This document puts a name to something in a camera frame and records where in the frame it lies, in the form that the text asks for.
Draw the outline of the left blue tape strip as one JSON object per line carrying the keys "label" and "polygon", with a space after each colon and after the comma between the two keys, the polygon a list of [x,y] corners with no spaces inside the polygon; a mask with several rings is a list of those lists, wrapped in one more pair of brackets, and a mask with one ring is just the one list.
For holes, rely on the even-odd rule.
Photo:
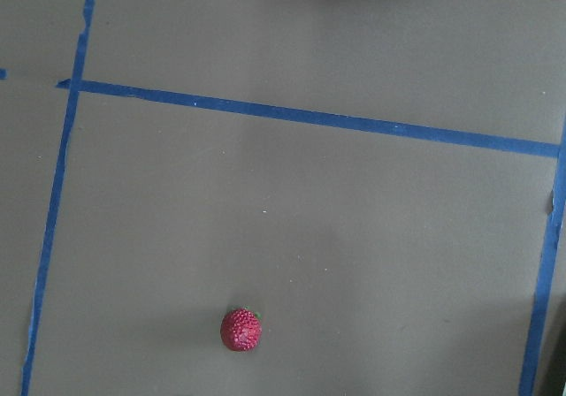
{"label": "left blue tape strip", "polygon": [[37,271],[34,280],[29,324],[27,328],[27,348],[21,366],[21,380],[19,385],[20,395],[29,394],[32,382],[36,345],[42,319],[43,302],[50,271],[52,249],[57,230],[58,213],[65,183],[67,151],[79,104],[80,88],[83,81],[84,68],[88,54],[89,34],[95,5],[96,0],[84,0],[81,14],[83,28],[78,35],[76,43],[72,74],[67,80],[68,94],[65,105],[65,115],[50,190],[50,200],[42,237],[42,246],[39,252]]}

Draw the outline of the red strawberry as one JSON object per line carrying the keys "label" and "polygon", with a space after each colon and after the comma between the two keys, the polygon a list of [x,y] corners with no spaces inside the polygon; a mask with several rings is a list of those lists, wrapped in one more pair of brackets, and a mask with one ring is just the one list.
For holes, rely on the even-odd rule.
{"label": "red strawberry", "polygon": [[229,310],[220,325],[220,338],[232,352],[254,350],[263,334],[260,315],[247,307]]}

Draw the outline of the long blue tape strip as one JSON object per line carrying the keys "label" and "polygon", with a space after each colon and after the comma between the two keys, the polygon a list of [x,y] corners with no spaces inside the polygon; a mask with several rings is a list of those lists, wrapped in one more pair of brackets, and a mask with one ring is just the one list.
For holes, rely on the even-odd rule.
{"label": "long blue tape strip", "polygon": [[204,95],[183,94],[159,89],[129,87],[93,80],[79,83],[79,91],[97,95],[135,98],[143,101],[214,110],[258,118],[326,126],[364,133],[379,133],[422,141],[453,144],[479,149],[557,158],[564,143],[518,139],[493,134],[473,133],[433,126],[420,126],[375,118],[363,118],[329,112],[302,110],[269,104],[252,103]]}

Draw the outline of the crossing blue tape strip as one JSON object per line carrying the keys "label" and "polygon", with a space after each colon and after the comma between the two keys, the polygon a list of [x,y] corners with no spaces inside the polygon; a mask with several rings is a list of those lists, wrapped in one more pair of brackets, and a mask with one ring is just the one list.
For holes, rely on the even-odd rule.
{"label": "crossing blue tape strip", "polygon": [[533,395],[534,392],[554,279],[556,257],[562,232],[565,207],[565,125],[562,125],[561,140],[558,145],[551,202],[552,208],[547,215],[517,391],[517,394],[521,396]]}

